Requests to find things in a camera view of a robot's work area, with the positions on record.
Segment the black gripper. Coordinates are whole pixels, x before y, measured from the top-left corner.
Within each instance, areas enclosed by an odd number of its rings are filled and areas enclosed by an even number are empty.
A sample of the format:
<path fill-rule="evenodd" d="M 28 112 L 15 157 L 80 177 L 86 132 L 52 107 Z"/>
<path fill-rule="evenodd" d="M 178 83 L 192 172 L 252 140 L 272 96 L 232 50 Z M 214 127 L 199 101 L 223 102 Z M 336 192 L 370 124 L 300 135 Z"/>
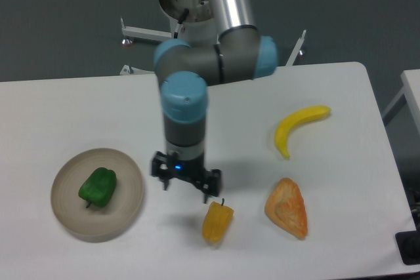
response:
<path fill-rule="evenodd" d="M 207 203 L 210 197 L 218 197 L 221 192 L 222 172 L 220 169 L 206 170 L 204 155 L 204 150 L 192 155 L 174 150 L 168 150 L 166 155 L 157 151 L 151 161 L 150 174 L 159 179 L 165 191 L 173 178 L 193 184 L 203 193 L 203 202 Z"/>

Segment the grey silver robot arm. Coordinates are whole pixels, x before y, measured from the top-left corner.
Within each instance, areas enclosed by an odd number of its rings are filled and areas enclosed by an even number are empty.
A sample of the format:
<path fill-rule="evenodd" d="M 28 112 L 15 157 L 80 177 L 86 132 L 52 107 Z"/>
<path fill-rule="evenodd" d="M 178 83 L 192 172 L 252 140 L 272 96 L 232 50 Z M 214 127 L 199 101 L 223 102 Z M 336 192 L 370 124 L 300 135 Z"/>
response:
<path fill-rule="evenodd" d="M 165 186 L 177 178 L 216 197 L 222 173 L 204 165 L 207 89 L 272 75 L 276 44 L 259 33 L 248 0 L 159 2 L 177 25 L 154 53 L 166 150 L 154 155 L 151 174 Z"/>

